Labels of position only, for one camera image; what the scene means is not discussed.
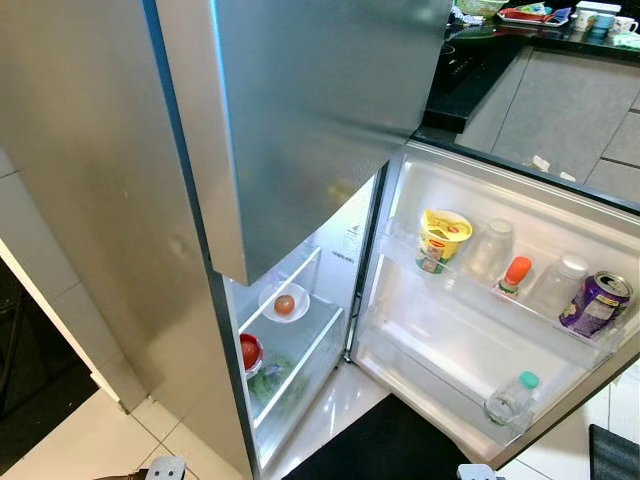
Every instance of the purple can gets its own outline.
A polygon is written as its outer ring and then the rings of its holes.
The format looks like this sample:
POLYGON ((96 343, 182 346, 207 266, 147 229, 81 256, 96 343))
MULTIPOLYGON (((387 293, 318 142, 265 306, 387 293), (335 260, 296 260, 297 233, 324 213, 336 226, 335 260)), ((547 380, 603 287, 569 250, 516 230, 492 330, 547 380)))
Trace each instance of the purple can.
POLYGON ((598 272, 587 277, 576 297, 560 314, 560 323, 587 338, 613 324, 627 308, 633 289, 619 275, 598 272))

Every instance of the white mug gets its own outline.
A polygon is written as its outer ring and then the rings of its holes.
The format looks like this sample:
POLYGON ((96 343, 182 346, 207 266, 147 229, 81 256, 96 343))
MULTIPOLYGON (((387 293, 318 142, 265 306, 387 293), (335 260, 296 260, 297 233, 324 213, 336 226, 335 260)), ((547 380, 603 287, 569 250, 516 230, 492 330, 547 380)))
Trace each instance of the white mug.
POLYGON ((593 10, 578 10, 578 16, 573 24, 573 29, 579 32, 586 32, 596 21, 597 12, 593 10))
POLYGON ((611 33, 629 33, 635 32, 638 29, 638 22, 630 17, 616 17, 613 26, 611 27, 611 33))

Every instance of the black floor mat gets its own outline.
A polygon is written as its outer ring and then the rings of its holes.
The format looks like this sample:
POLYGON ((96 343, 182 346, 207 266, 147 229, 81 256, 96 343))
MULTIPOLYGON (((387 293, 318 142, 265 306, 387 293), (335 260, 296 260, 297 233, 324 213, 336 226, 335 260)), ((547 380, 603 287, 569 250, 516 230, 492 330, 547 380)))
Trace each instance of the black floor mat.
POLYGON ((389 395, 285 478, 454 480, 461 463, 451 440, 389 395))
POLYGON ((640 447, 597 425, 589 425, 591 480, 638 480, 640 447))
MULTIPOLYGON (((10 322, 0 323, 0 352, 10 322)), ((32 301, 25 307, 7 403, 0 415, 0 476, 89 398, 90 371, 32 301)))

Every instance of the bowl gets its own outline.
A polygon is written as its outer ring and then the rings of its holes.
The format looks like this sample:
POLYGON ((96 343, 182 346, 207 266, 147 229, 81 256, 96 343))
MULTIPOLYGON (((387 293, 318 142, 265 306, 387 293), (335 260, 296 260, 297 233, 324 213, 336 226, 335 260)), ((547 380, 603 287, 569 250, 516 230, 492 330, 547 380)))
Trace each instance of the bowl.
MULTIPOLYGON (((264 302, 269 300, 269 297, 274 294, 274 292, 282 285, 283 282, 272 283, 268 285, 258 297, 258 304, 262 305, 264 302)), ((302 288, 297 283, 290 283, 278 294, 280 295, 291 295, 295 302, 295 306, 293 307, 293 311, 289 315, 282 315, 276 312, 274 308, 275 298, 271 300, 270 304, 265 307, 262 311, 265 317, 269 320, 272 320, 277 323, 291 323, 295 322, 299 318, 301 318, 307 311, 309 310, 309 306, 311 305, 311 299, 309 298, 309 293, 302 288)))
POLYGON ((259 351, 258 358, 255 361, 255 363, 251 365, 249 368, 244 369, 244 372, 247 375, 247 380, 248 380, 251 377, 255 376, 255 374, 258 373, 258 370, 260 370, 260 367, 262 367, 262 361, 264 360, 264 347, 262 346, 262 344, 260 343, 260 340, 258 340, 257 337, 254 337, 253 335, 250 335, 248 333, 240 334, 240 342, 242 343, 243 340, 254 343, 258 347, 258 351, 259 351))
POLYGON ((467 15, 493 17, 509 0, 458 0, 456 5, 467 15))

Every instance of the green bottle cap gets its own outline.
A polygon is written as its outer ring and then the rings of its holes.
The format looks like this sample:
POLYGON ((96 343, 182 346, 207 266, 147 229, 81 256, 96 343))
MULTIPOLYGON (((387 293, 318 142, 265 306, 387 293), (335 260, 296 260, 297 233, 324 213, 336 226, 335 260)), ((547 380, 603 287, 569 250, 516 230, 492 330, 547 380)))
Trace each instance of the green bottle cap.
POLYGON ((518 378, 527 390, 533 390, 540 385, 540 379, 533 372, 522 372, 518 378))

